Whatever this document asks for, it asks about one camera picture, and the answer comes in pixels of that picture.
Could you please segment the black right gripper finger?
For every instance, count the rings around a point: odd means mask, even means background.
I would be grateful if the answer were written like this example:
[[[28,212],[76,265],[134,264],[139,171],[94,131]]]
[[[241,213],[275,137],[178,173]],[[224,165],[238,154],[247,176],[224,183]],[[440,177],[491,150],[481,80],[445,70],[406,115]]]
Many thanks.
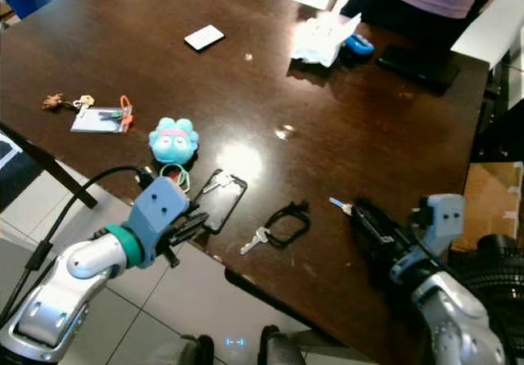
[[[398,223],[376,205],[353,205],[352,233],[367,253],[397,253]]]
[[[370,198],[359,198],[359,237],[407,238],[408,232]]]

